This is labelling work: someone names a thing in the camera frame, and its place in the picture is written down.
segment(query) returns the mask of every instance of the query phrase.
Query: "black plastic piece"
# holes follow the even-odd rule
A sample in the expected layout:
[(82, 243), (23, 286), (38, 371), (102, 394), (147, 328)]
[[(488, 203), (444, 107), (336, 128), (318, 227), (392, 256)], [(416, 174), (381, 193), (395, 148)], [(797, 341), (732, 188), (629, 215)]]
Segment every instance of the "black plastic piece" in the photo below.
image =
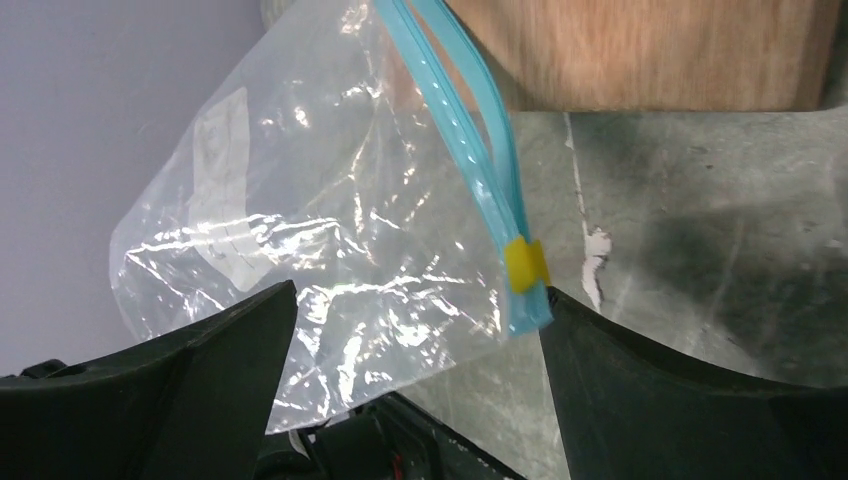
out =
[(256, 480), (525, 480), (396, 393), (300, 437), (312, 470), (277, 434), (265, 439)]
[(572, 478), (848, 478), (848, 388), (736, 373), (549, 298), (542, 350)]
[(252, 478), (296, 314), (288, 282), (113, 355), (0, 379), (0, 478)]

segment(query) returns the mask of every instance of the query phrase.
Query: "wooden surface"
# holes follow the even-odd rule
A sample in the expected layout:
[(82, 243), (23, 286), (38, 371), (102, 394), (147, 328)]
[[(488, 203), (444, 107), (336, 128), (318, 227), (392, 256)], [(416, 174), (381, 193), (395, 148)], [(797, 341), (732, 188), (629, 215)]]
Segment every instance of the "wooden surface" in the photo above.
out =
[[(562, 111), (815, 109), (840, 5), (447, 1), (484, 51), (510, 108)], [(401, 96), (413, 88), (409, 82), (397, 77)]]

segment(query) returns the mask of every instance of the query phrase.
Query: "ziplock bag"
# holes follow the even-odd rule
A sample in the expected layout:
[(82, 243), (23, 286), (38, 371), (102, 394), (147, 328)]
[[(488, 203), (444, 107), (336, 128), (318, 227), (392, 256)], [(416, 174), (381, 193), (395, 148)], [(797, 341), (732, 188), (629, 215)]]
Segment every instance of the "ziplock bag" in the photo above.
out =
[[(473, 92), (491, 155), (422, 23)], [(399, 100), (404, 77), (420, 101)], [(528, 230), (509, 118), (442, 1), (297, 2), (120, 222), (110, 276), (140, 340), (294, 280), (269, 422), (282, 431), (549, 322)]]

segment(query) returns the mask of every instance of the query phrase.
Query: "concrete floor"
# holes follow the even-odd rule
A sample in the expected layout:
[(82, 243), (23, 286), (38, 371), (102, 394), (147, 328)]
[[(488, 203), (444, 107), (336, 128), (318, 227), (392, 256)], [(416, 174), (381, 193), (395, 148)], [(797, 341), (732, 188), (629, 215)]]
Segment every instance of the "concrete floor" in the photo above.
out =
[[(825, 111), (517, 115), (554, 283), (592, 304), (586, 222), (613, 243), (598, 273), (608, 318), (734, 370), (847, 384), (844, 17)], [(527, 478), (569, 478), (538, 336), (404, 393)]]

